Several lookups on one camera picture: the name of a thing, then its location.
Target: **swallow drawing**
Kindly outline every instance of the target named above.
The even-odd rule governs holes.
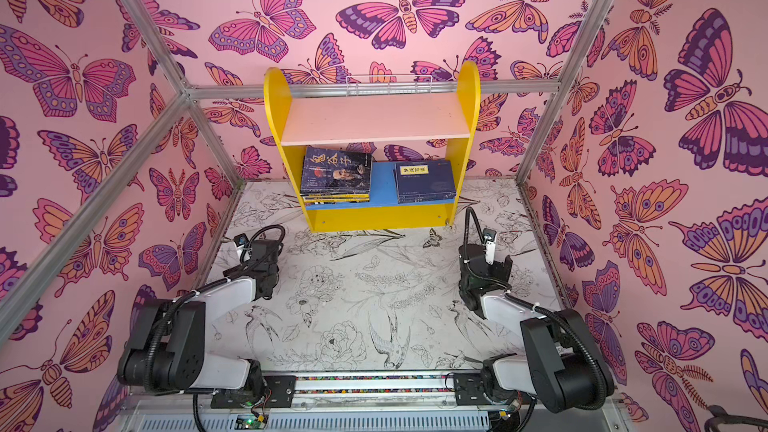
[[[283,320],[280,318],[278,314],[275,314],[268,308],[261,307],[260,305],[252,305],[249,311],[243,312],[243,315],[246,317],[249,317],[250,320],[247,324],[245,324],[245,336],[248,339],[248,344],[250,345],[250,350],[254,352],[254,357],[256,357],[256,350],[254,348],[254,335],[256,334],[256,329],[258,327],[261,327],[266,332],[266,336],[270,338],[270,342],[274,344],[272,341],[272,334],[275,335],[275,338],[279,339],[279,335],[277,334],[277,331],[275,328],[267,321],[268,315],[273,315],[274,317],[277,317],[279,320]]]
[[[456,328],[459,332],[462,333],[464,338],[467,339],[467,342],[469,342],[470,345],[475,348],[475,350],[479,349],[475,346],[475,342],[469,338],[469,332],[471,330],[469,325],[474,325],[477,330],[483,332],[487,338],[491,337],[488,334],[493,334],[491,328],[483,323],[479,318],[476,318],[474,315],[472,315],[472,313],[469,311],[469,309],[466,308],[462,301],[453,301],[453,304],[448,306],[448,310],[456,313],[456,316],[453,318],[453,321],[456,322]]]
[[[411,341],[411,328],[408,328],[408,337],[403,345],[400,345],[397,333],[397,314],[395,314],[395,323],[392,323],[392,317],[387,312],[387,318],[389,319],[389,341],[384,340],[374,330],[373,324],[371,324],[371,317],[368,316],[368,327],[371,331],[371,340],[373,341],[373,347],[376,351],[382,355],[386,355],[384,359],[385,368],[399,369],[402,362],[406,360],[406,354],[408,353],[408,343]]]

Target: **bookshelf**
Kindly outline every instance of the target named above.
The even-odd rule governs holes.
[[[454,93],[413,93],[293,99],[283,72],[264,78],[264,105],[275,144],[312,232],[377,228],[441,227],[453,224],[475,138],[480,75],[465,62]],[[398,204],[395,162],[375,162],[368,203],[307,206],[299,194],[306,146],[348,142],[398,143],[447,139],[456,198]]]

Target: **shelf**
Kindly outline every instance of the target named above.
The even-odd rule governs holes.
[[[455,93],[293,99],[283,146],[470,137]]]
[[[371,201],[349,202],[341,204],[323,204],[321,206],[306,206],[306,210],[339,210],[342,208],[375,208],[375,207],[411,207],[411,206],[436,206],[453,204],[454,199],[431,200],[428,202],[414,202],[399,204],[397,201],[397,189],[395,188],[394,170],[403,162],[374,162],[371,170]]]

